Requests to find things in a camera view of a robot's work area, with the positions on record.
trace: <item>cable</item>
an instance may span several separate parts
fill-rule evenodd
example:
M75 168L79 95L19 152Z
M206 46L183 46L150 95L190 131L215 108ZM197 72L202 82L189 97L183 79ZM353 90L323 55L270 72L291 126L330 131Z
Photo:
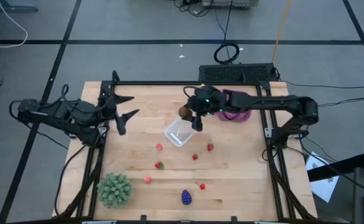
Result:
M20 44L15 44L15 45L8 45L8 46L0 46L0 48L11 48L11 47L18 47L23 45L27 38L28 38L28 32L22 27L20 26L15 20L13 20L5 11L5 9L2 7L2 4L0 3L0 8L2 9L3 13L5 13L5 15L7 16L7 18L9 18L16 26L20 27L20 29L22 29L24 31L24 33L26 33L26 37L24 38L24 40L20 43Z
M276 72L277 79L280 82L286 82L288 84L291 84L293 86L303 86L303 87L322 87L322 88L338 88L338 89L356 89L356 88L364 88L364 86L329 86L329 85L306 85L306 84L295 84L289 81L281 80L281 74L279 70L274 67L273 68Z
M336 162L337 160L336 159L334 159L332 156L330 156L330 155L328 155L327 154L327 152L321 147L321 146L319 146L319 144L317 144L315 141L313 141L313 140L310 140L307 136L305 137L308 141L310 141L311 143L313 143L313 144L315 144L317 147L319 147L323 152L324 152L324 154L326 155L326 156L328 156L330 159L331 159L331 161L332 162Z
M183 87L183 92L184 92L184 94L185 94L188 98L190 98L190 97L191 97L189 94L187 94L187 93L186 93L186 89L188 89L188 88L192 88L192 89L194 89L194 90L208 91L208 90L202 90L202 89L200 89L199 87L196 87L196 86L185 86L185 87Z
M233 63L233 61L235 61L239 54L240 54L240 47L238 46L238 44L236 43L226 43L226 36L227 36L227 30L228 30L228 26L229 26L229 20L230 20L230 14L231 14L231 7L233 6L233 0L230 1L230 6L229 6L229 14L228 14L228 17L227 17L227 23L226 23L226 28L223 30L223 27L220 25L220 22L218 20L218 15L217 15L217 11L215 9L215 17L217 19L217 22L220 26L220 28L222 29L223 31L223 34L224 34L224 37L223 37L223 42L222 44L219 46L219 48L217 48L217 50L215 51L215 53L213 54L213 59L219 63L219 64L222 64L222 65L227 65L229 63ZM218 59L218 53L219 51L226 47L226 51L227 51L227 56L228 56L228 60L224 60L224 61L221 61ZM228 52L228 48L227 47L234 47L236 49L236 53L234 54L234 56L232 56L232 58L230 58L230 55L229 55L229 52Z
M342 100L336 103L324 103L322 105L319 105L319 108L325 108L328 106L335 106L335 105L340 105L340 104L344 104L344 103L354 103L354 102L359 102L359 101L363 101L364 97L362 98L353 98L353 99L347 99L347 100Z
M15 101L12 101L9 105L9 114L12 118L14 118L15 120L19 121L18 118L16 116L14 116L13 114L13 111L12 111L12 107L13 107L13 104L14 103L20 103L21 101L20 100L15 100ZM24 124L24 126L26 126L27 128L31 129L30 126L28 126L27 124L21 122L22 124ZM40 134L41 136L45 136L47 137L49 140L51 140L52 142L58 144L59 146L65 148L66 150L68 150L68 147L65 147L63 144L59 143L58 141L54 140L53 138L49 137L48 135L44 134L44 133L41 133L39 131L37 131L37 134Z
M176 5L176 0L174 0L174 6L179 9L180 12L189 12L194 17L203 17L208 14L208 12L211 10L214 0L211 1L210 5L206 7L205 9L202 9L199 12L192 12L196 7L197 4L200 3L201 0L181 0L179 3L179 6Z
M299 151L298 149L294 149L294 148L291 148L291 147L289 147L289 146L287 146L287 149L291 149L291 150L293 150L293 151L296 151L296 152L299 152L300 154L302 154L302 156L306 156L303 152L301 152L301 151ZM329 162L329 163L333 163L334 161L332 161L332 160L330 160L330 159L326 159L326 158L322 158L323 160L325 160L325 161L327 161L327 162Z
M71 102L69 102L69 100L65 97L65 95L68 93L68 89L69 89L69 86L67 85L67 84L64 84L63 86L62 86L62 92L61 92L61 99L64 101L64 103L67 105L67 106L69 106L70 108L72 108L72 109L76 109L76 110L78 110L78 111L80 111L80 112L82 112L82 113L96 113L96 112L99 112L99 111L101 111L104 107L106 107L107 106L107 103L108 103L108 100L106 100L106 103L104 103L101 107L99 107L99 108L97 108L97 109L95 109L95 110L93 110L93 111L85 111L85 110L83 110L83 109L80 109L80 108L78 108L76 105L72 105L72 103Z
M342 177L344 177L344 178L346 178L346 179L348 179L350 182L352 182L353 184L355 184L355 185L357 185L357 186L359 186L359 187L361 187L362 189L364 189L364 186L363 185L361 185L361 184L359 184L359 183L357 183L357 182L355 182L354 180L352 180L351 178L349 178L348 176L346 176L345 174L343 174L343 173L341 173L341 172L339 172L339 171L337 171L336 169L334 169L332 166L330 166L329 164L327 164L326 162L324 162L321 158L319 158L319 157L317 157L317 156L315 156L315 155L313 155L313 154L311 154L305 147L304 147L304 145L303 145L303 143L302 143L302 141L300 140L300 142L301 142L301 146L302 146L302 148L303 148L303 150L305 150L309 155L311 155L311 156L313 156L314 158L316 158L317 160L319 160L320 162L322 162L324 165L326 165L330 170L332 170L332 171L334 171L336 174L338 174L338 175L341 175Z
M273 57L271 59L271 63L274 64L274 61L276 60L276 55L277 55L277 47L279 45L279 39L281 36L281 32L282 29L284 28L284 23L286 21L286 17L287 17L287 13L288 13L288 9L289 9L289 5L291 3L291 0L287 1L287 6L286 9L284 10L284 14L282 15L282 19L281 19L281 24L280 24L280 28L279 28L279 32L277 33L277 38L276 38L276 44L274 45L274 50L273 50Z
M213 5L213 6L215 6L215 18L216 18L216 20L217 20L217 22L218 22L218 25L219 25L220 29L222 30L223 34L224 34L224 35L226 35L226 32L225 32L225 30L223 29L223 27L222 27L222 25L220 24L219 19L218 19L217 6L215 5L215 3L214 3L214 5ZM226 51L227 51L227 57L228 57L228 58L229 58L229 60L230 60L230 54L229 54L229 48L228 48L228 47L226 47Z
M103 137L107 132L108 130L110 130L110 127L109 126L105 126L106 128L106 131L103 132L103 134L101 134L101 137ZM68 161L65 163L63 169L62 169L62 173L60 174L60 179L59 179L59 182L58 182L58 186L57 186L57 191L56 191L56 197L55 197L55 213L57 216L59 216L59 212L57 210L57 199L58 199L58 194L60 193L60 188L62 186L62 181L63 181L63 175L64 175L64 172L65 172L65 169L67 168L68 164L71 162L71 160L77 156L80 152L82 152L82 150L85 148L86 146L82 146L76 153L74 153L74 155L72 155Z
M289 83L294 86L304 86L304 87L324 87L324 88L339 88L339 89L356 89L356 88L364 88L364 86L328 86L328 85L303 85L303 84L294 84L289 81L283 81Z
M276 153L274 153L274 155L273 155L273 159L278 155L278 153L279 153L279 149L275 149L276 150ZM265 159L264 158L264 152L266 152L267 151L267 149L265 149L263 152L262 152L262 159L264 160L264 161L269 161L269 159Z

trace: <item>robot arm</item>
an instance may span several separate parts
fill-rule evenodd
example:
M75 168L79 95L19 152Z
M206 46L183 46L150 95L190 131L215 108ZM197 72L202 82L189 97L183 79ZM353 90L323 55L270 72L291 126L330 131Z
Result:
M242 113L248 110L285 110L292 114L292 118L281 127L275 127L271 132L266 133L268 149L281 150L287 147L288 137L298 134L300 138L308 135L308 131L302 131L302 125L312 125L319 121L317 114L317 103L306 96L249 96L246 93L223 90L219 91L213 86L203 86L194 88L194 95L189 96L187 104L179 109L182 119L190 121L193 129L202 131L201 116L219 112ZM277 170L274 160L269 159L271 175L285 191L287 197L299 212L302 218L315 220L299 202L297 197L283 180L282 175Z
M132 96L118 96L108 89L98 99L98 106L82 100L69 101L65 94L68 85L62 88L62 97L53 103L42 103L33 99L20 101L17 120L24 124L44 123L76 136L82 144L89 147L99 147L102 143L98 126L105 121L114 119L120 135L126 132L125 124L139 110L118 115L117 104L132 100Z

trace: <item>blue grape toy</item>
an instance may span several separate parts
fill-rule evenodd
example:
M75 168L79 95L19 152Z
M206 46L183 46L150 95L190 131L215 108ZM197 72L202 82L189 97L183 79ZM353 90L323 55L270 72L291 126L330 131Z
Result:
M190 193L187 190L184 190L182 192L182 203L184 205L190 205L192 203L192 196L190 195Z

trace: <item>clear plastic container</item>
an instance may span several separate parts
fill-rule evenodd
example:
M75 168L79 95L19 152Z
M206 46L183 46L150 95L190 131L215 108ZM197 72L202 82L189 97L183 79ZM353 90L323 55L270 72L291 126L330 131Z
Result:
M178 118L165 129L165 136L175 144L175 146L183 146L196 131L192 129L192 123Z

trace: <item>green plush toy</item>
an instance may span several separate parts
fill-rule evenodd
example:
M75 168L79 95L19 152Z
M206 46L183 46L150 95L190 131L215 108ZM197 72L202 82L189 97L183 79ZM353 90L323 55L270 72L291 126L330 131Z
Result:
M97 185L99 200L107 208L122 207L127 204L133 188L126 175L106 174L106 178Z

